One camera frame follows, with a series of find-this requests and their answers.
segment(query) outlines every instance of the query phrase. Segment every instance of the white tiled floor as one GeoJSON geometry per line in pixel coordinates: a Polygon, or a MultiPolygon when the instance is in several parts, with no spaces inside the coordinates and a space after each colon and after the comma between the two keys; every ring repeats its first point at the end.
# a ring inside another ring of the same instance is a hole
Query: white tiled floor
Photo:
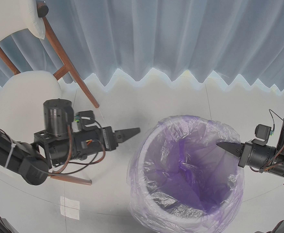
{"type": "MultiPolygon", "coordinates": [[[[257,124],[272,125],[269,108],[284,117],[284,91],[280,92],[276,87],[268,89],[259,81],[250,87],[242,79],[227,87],[222,80],[214,78],[199,84],[191,74],[184,73],[171,82],[165,74],[153,71],[141,81],[133,82],[128,75],[116,72],[110,83],[103,87],[96,76],[90,76],[85,83],[98,100],[99,109],[93,107],[75,83],[61,81],[63,98],[74,102],[75,112],[94,110],[102,126],[112,126],[113,130],[140,127],[141,133],[107,153],[102,163],[76,174],[91,179],[92,186],[47,180],[34,187],[16,182],[0,172],[0,214],[20,233],[29,232],[33,225],[34,232],[64,232],[66,229],[70,233],[150,233],[127,210],[130,188],[126,173],[129,159],[139,142],[157,121],[171,115],[197,115],[229,124],[244,142],[255,137],[257,124]],[[72,208],[65,210],[66,216],[62,215],[60,197],[78,201],[79,210],[67,203],[65,206],[72,208]],[[71,216],[69,209],[72,213],[77,212],[79,219],[74,219],[76,216],[71,216]]],[[[281,127],[276,117],[275,123],[270,145],[277,143],[281,127]]],[[[76,167],[69,165],[67,169],[71,171],[76,167]]],[[[253,173],[246,167],[245,182],[240,212],[224,233],[266,232],[284,219],[283,178],[253,173]],[[274,210],[277,213],[266,213],[274,210]]]]}

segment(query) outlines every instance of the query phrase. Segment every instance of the curtain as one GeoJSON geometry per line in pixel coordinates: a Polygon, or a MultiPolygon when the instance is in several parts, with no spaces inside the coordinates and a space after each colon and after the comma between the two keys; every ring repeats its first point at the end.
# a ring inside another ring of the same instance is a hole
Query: curtain
{"type": "MultiPolygon", "coordinates": [[[[106,85],[117,68],[141,80],[151,68],[199,82],[214,70],[230,84],[284,89],[284,0],[44,0],[47,19],[83,79],[106,85]]],[[[62,62],[27,29],[0,42],[21,71],[54,73],[62,62]]],[[[0,59],[0,85],[12,76],[0,59]]],[[[66,75],[65,82],[72,79],[66,75]]]]}

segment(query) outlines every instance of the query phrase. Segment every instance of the white cushion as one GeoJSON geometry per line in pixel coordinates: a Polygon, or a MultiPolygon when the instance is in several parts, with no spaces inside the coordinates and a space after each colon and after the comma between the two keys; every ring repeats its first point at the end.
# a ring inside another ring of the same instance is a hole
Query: white cushion
{"type": "Polygon", "coordinates": [[[37,15],[36,0],[0,0],[0,41],[27,28],[35,37],[45,38],[45,25],[37,15]]]}
{"type": "MultiPolygon", "coordinates": [[[[13,140],[33,142],[33,134],[44,129],[43,103],[61,98],[55,77],[46,71],[22,72],[11,77],[0,91],[0,129],[13,140]]],[[[0,166],[0,171],[19,178],[0,166]]]]}

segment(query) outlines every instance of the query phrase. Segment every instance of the curtain fold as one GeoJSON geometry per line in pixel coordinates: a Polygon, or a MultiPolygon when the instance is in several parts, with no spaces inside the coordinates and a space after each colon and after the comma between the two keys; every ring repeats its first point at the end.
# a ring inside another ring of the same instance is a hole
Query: curtain fold
{"type": "MultiPolygon", "coordinates": [[[[284,89],[284,0],[44,0],[47,19],[83,79],[106,85],[117,68],[141,80],[151,68],[199,82],[212,71],[230,84],[284,89]]],[[[54,73],[62,62],[28,30],[0,42],[24,72],[54,73]]],[[[0,60],[0,85],[12,76],[0,60]]],[[[70,83],[69,75],[64,77],[70,83]]]]}

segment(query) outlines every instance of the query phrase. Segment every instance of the purple trash bag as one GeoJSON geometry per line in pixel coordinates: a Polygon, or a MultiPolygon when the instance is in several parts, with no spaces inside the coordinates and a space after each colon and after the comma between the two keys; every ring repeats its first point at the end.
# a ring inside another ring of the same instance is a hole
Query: purple trash bag
{"type": "Polygon", "coordinates": [[[239,159],[216,144],[240,143],[236,131],[174,116],[147,135],[128,167],[133,217],[161,233],[222,232],[241,206],[244,172],[239,159]]]}

